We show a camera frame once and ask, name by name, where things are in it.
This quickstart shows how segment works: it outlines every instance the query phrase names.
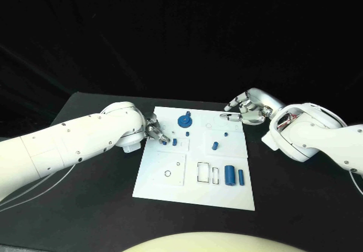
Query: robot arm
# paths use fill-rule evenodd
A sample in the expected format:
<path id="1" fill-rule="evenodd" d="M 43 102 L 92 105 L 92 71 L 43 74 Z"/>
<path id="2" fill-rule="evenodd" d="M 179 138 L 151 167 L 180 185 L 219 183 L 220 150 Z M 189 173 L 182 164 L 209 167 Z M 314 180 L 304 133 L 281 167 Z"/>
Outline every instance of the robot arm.
<path id="1" fill-rule="evenodd" d="M 262 90 L 252 88 L 225 107 L 239 105 L 239 115 L 222 114 L 230 121 L 258 125 L 271 119 L 269 131 L 262 137 L 272 150 L 304 162 L 323 151 L 346 170 L 363 175 L 363 125 L 346 126 L 340 117 L 311 104 L 284 103 Z"/>
<path id="2" fill-rule="evenodd" d="M 156 116 L 144 118 L 131 102 L 0 143 L 0 201 L 23 185 L 84 162 L 114 146 L 128 153 L 150 137 L 170 141 Z"/>

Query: white board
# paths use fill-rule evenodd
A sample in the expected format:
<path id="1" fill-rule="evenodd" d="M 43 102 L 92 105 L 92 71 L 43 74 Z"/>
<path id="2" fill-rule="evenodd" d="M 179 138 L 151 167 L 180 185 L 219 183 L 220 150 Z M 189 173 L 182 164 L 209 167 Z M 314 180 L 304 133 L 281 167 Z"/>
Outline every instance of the white board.
<path id="1" fill-rule="evenodd" d="M 184 129 L 177 125 L 177 118 L 187 111 L 193 124 Z M 147 140 L 134 197 L 255 210 L 243 127 L 239 122 L 222 120 L 220 113 L 156 107 L 161 130 L 171 142 L 163 145 Z M 212 150 L 213 142 L 219 143 L 216 150 Z M 199 182 L 199 163 L 207 163 L 200 166 L 200 176 L 207 182 Z M 226 165 L 235 166 L 235 186 L 225 184 Z M 243 170 L 245 186 L 238 182 L 238 170 Z"/>

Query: black table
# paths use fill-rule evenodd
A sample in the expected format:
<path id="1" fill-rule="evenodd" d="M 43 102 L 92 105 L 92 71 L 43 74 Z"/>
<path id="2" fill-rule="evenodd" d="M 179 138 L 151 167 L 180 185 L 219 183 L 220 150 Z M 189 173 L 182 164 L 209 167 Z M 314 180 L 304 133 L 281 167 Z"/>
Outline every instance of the black table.
<path id="1" fill-rule="evenodd" d="M 218 111 L 225 106 L 75 93 L 53 124 L 120 101 L 133 102 L 143 113 L 156 106 Z M 255 212 L 133 198 L 143 141 L 141 150 L 125 154 L 114 147 L 78 164 L 43 196 L 0 213 L 0 244 L 49 251 L 122 251 L 166 235 L 210 231 L 264 237 L 307 251 L 360 251 L 363 197 L 347 171 L 323 153 L 298 163 L 274 152 L 261 141 L 266 130 L 268 123 L 245 126 Z"/>

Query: robotic hand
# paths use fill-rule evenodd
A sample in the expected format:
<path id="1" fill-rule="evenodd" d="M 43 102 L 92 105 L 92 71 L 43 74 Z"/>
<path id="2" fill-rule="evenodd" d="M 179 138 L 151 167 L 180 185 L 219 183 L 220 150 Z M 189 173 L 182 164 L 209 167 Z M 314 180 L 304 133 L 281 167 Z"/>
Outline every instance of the robotic hand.
<path id="1" fill-rule="evenodd" d="M 241 114 L 220 118 L 248 125 L 271 119 L 262 142 L 300 162 L 323 151 L 346 170 L 363 175 L 363 125 L 349 126 L 340 117 L 315 104 L 285 105 L 258 88 L 251 88 L 225 107 L 239 106 Z"/>
<path id="2" fill-rule="evenodd" d="M 170 142 L 156 115 L 143 116 L 131 102 L 0 143 L 0 201 L 23 185 L 84 162 L 114 146 L 128 153 L 144 138 Z"/>

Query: blue object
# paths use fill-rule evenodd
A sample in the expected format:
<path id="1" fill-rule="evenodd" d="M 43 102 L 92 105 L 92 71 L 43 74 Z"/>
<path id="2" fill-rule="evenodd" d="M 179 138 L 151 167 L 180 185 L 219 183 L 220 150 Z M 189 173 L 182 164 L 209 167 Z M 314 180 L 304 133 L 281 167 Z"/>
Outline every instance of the blue object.
<path id="1" fill-rule="evenodd" d="M 238 170 L 239 185 L 245 185 L 243 171 Z"/>
<path id="2" fill-rule="evenodd" d="M 225 184 L 235 185 L 236 184 L 236 176 L 235 176 L 235 166 L 225 166 Z"/>
<path id="3" fill-rule="evenodd" d="M 187 128 L 190 127 L 193 121 L 192 121 L 192 117 L 190 117 L 190 112 L 187 111 L 186 115 L 182 115 L 177 119 L 177 125 L 182 128 Z"/>
<path id="4" fill-rule="evenodd" d="M 215 151 L 218 149 L 218 142 L 213 143 L 212 150 Z"/>

